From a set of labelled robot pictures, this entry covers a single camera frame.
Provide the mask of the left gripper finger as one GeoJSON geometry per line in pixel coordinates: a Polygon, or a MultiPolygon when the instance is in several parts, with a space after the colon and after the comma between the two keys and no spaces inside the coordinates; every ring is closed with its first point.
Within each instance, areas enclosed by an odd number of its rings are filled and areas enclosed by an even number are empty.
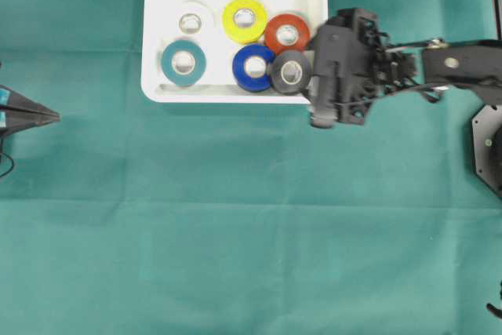
{"type": "Polygon", "coordinates": [[[40,103],[30,100],[6,86],[1,86],[1,108],[60,117],[60,115],[56,111],[53,111],[52,109],[49,109],[48,107],[40,103]]]}
{"type": "Polygon", "coordinates": [[[5,139],[14,133],[59,122],[59,115],[46,115],[23,111],[1,111],[1,134],[5,139]]]}

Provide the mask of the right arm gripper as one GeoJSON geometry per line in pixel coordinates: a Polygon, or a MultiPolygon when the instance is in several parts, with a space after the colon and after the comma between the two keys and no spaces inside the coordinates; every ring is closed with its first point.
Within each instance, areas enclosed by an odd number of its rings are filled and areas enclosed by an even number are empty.
{"type": "Polygon", "coordinates": [[[410,53],[389,53],[388,34],[379,30],[377,15],[364,9],[340,9],[336,23],[351,30],[345,76],[336,95],[338,122],[361,126],[373,101],[412,86],[417,64],[410,53]]]}

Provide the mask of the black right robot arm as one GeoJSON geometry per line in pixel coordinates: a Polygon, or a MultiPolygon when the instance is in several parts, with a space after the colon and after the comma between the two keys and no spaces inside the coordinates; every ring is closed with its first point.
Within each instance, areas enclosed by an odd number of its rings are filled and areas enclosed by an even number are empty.
{"type": "Polygon", "coordinates": [[[501,193],[501,40],[447,43],[441,38],[392,45],[364,9],[342,9],[331,23],[346,35],[335,50],[339,122],[361,125],[373,103],[404,92],[437,103],[450,86],[473,92],[484,104],[472,118],[478,177],[501,193]]]}

